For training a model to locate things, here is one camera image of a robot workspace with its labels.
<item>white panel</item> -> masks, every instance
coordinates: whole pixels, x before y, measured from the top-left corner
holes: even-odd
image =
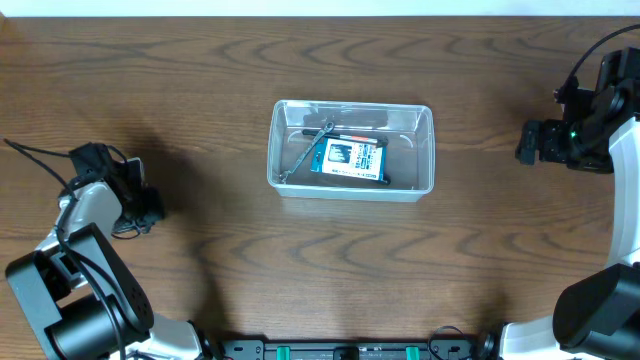
[[[197,359],[202,353],[198,334],[186,321],[175,321],[153,313],[153,327],[149,335],[149,339],[141,343],[131,343],[126,347],[127,359],[135,358],[136,354],[143,354],[153,359],[185,360]],[[112,353],[109,359],[119,360],[120,351]]]
[[[527,323],[511,323],[504,327],[499,355],[504,360],[599,360],[601,358],[560,350],[553,335],[553,317]]]
[[[627,120],[609,138],[616,178],[613,239],[605,268],[640,261],[640,123]]]
[[[71,209],[71,214],[69,214],[67,222],[62,224],[62,228],[67,234],[71,234],[91,223],[95,223],[105,239],[111,241],[113,225],[122,213],[122,205],[120,205],[120,200],[118,200],[113,190],[107,183],[94,182],[75,190],[74,193],[78,198],[78,202]],[[58,215],[58,220],[68,205],[68,198],[59,200],[60,214]],[[57,244],[58,236],[55,230],[51,229],[49,235],[36,247],[36,250],[46,250]]]
[[[0,0],[24,16],[640,15],[638,0]]]

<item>metal tool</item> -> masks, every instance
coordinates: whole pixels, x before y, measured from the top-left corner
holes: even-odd
[[[293,165],[293,168],[291,168],[291,170],[284,171],[282,174],[280,174],[280,180],[282,180],[283,184],[287,183],[287,178],[289,177],[289,175],[291,175],[294,172],[296,172],[296,170],[298,169],[300,164],[302,164],[304,159],[307,158],[307,155],[309,155],[309,153],[311,152],[313,147],[316,146],[318,141],[320,141],[320,139],[322,139],[322,137],[325,134],[330,133],[331,131],[333,131],[334,127],[335,127],[334,123],[328,122],[327,125],[325,125],[322,130],[318,131],[318,134],[316,134],[316,136],[313,138],[313,141],[311,141],[311,144],[309,145],[309,147],[307,147],[307,149],[300,155],[300,157],[296,161],[295,165]]]
[[[316,134],[318,134],[318,132],[314,130],[309,130],[309,129],[302,130],[302,135],[315,136]],[[338,133],[324,134],[324,136],[332,139],[340,139],[340,140],[353,141],[353,142],[364,143],[364,144],[372,144],[372,145],[375,145],[376,147],[385,147],[389,144],[389,139],[387,139],[386,136],[381,138],[369,138],[364,136],[344,135],[344,134],[338,134]]]

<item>clear plastic container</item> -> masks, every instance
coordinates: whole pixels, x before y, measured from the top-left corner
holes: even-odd
[[[280,174],[291,169],[313,140],[302,130],[319,130],[328,121],[339,134],[389,140],[384,165],[389,185],[312,172],[313,151],[282,183]],[[433,118],[426,106],[280,100],[273,109],[267,180],[281,196],[415,202],[433,189],[434,173]]]

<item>wooden table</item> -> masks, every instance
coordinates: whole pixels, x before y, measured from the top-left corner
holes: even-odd
[[[602,268],[613,176],[519,165],[527,119],[611,18],[8,19],[0,129],[57,151],[140,156],[169,217],[114,246],[153,309],[210,333],[425,338],[553,311]],[[595,85],[607,43],[580,71]],[[428,105],[436,185],[416,204],[288,199],[266,181],[279,99]],[[68,160],[46,158],[66,178]],[[0,147],[0,265],[30,251],[60,186]],[[42,357],[0,279],[0,357]]]

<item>green connector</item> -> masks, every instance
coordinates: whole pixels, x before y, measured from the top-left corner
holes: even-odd
[[[288,346],[278,346],[278,350],[276,350],[276,360],[291,360],[291,348]]]
[[[407,360],[420,360],[420,349],[417,346],[407,346]]]

